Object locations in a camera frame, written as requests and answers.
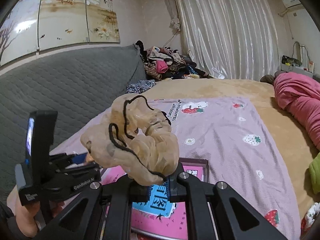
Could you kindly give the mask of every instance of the human hand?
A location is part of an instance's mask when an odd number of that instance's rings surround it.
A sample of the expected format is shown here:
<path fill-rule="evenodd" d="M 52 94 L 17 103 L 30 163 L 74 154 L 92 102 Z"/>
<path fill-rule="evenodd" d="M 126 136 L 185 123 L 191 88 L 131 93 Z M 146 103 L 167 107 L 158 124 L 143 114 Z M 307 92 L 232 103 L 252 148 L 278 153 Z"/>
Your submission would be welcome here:
<path fill-rule="evenodd" d="M 55 217 L 62 211 L 64 202 L 57 203 L 56 207 L 52 209 L 52 216 Z M 40 202 L 35 202 L 25 206 L 21 205 L 20 199 L 17 198 L 15 212 L 16 222 L 20 231 L 26 236 L 33 238 L 38 232 L 38 227 L 34 216 L 40 210 Z"/>

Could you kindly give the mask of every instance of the white wall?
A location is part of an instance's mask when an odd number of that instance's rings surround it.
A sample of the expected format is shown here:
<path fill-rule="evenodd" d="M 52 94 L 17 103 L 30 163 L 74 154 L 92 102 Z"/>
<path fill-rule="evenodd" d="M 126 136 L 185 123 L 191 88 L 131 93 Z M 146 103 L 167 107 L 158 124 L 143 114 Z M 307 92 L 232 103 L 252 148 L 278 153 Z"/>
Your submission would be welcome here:
<path fill-rule="evenodd" d="M 278 13 L 281 13 L 285 10 L 285 6 L 282 0 L 267 0 L 267 1 L 270 5 L 272 16 L 276 25 L 276 31 L 278 36 L 279 62 L 281 62 L 283 55 L 291 56 L 288 36 L 286 32 L 286 27 L 285 27 L 285 19 L 278 15 Z"/>
<path fill-rule="evenodd" d="M 176 32 L 170 28 L 171 18 L 167 6 L 164 0 L 141 0 L 141 5 L 147 34 L 145 40 L 142 40 L 145 49 L 152 46 L 162 47 Z M 182 50 L 181 44 L 181 34 L 177 33 L 167 46 L 186 55 L 187 51 Z"/>
<path fill-rule="evenodd" d="M 288 19 L 293 36 L 293 39 L 290 39 L 291 33 L 288 26 L 287 36 L 289 37 L 289 56 L 292 55 L 293 44 L 295 41 L 298 41 L 300 45 L 305 45 L 308 49 L 311 61 L 315 64 L 315 73 L 320 74 L 320 32 L 316 27 L 316 24 L 306 9 L 289 12 Z M 296 56 L 296 49 L 294 49 L 293 57 Z"/>
<path fill-rule="evenodd" d="M 146 31 L 143 20 L 142 8 L 140 0 L 113 0 L 114 10 L 117 13 L 118 27 L 120 33 L 119 44 L 82 44 L 78 46 L 70 46 L 57 48 L 43 53 L 36 53 L 32 56 L 25 56 L 3 65 L 0 70 L 0 75 L 24 63 L 35 60 L 39 57 L 45 57 L 50 54 L 55 54 L 62 51 L 83 49 L 91 47 L 106 47 L 106 46 L 127 46 L 136 43 L 138 40 L 146 39 Z"/>

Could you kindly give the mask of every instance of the phone screen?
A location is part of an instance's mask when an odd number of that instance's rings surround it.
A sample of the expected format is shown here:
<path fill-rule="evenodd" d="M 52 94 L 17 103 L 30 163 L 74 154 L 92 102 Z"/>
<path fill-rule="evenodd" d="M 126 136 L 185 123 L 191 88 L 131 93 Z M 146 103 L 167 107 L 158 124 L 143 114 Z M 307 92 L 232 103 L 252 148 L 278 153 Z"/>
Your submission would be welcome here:
<path fill-rule="evenodd" d="M 27 151 L 30 156 L 31 156 L 31 141 L 32 141 L 32 133 L 33 133 L 34 124 L 35 124 L 35 120 L 33 118 L 29 118 L 26 148 L 27 148 Z"/>

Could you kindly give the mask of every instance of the silver bolt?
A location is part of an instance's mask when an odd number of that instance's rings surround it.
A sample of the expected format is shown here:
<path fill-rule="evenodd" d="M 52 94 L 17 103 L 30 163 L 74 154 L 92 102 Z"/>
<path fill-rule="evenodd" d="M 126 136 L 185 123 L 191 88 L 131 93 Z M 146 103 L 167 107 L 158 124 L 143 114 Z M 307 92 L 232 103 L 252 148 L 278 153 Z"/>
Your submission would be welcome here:
<path fill-rule="evenodd" d="M 182 173 L 179 174 L 179 176 L 180 176 L 180 178 L 182 178 L 182 179 L 187 179 L 187 178 L 189 178 L 189 173 L 187 173 L 187 172 L 182 172 Z"/>
<path fill-rule="evenodd" d="M 227 184 L 223 181 L 218 182 L 217 186 L 219 189 L 226 189 L 227 188 Z"/>
<path fill-rule="evenodd" d="M 98 182 L 93 182 L 90 184 L 90 188 L 92 188 L 92 189 L 97 189 L 99 187 L 100 187 L 100 183 L 98 183 Z"/>

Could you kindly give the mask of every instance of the curtain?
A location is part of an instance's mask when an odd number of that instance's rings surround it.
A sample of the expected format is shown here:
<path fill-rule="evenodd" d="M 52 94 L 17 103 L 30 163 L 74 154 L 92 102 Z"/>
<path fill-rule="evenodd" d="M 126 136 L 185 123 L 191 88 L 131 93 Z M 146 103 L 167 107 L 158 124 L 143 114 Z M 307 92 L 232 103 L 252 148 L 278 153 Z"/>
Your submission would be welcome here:
<path fill-rule="evenodd" d="M 185 51 L 221 79 L 260 80 L 280 70 L 267 0 L 176 0 Z"/>
<path fill-rule="evenodd" d="M 181 31 L 176 0 L 164 0 L 164 2 L 171 18 L 170 27 L 177 31 Z"/>

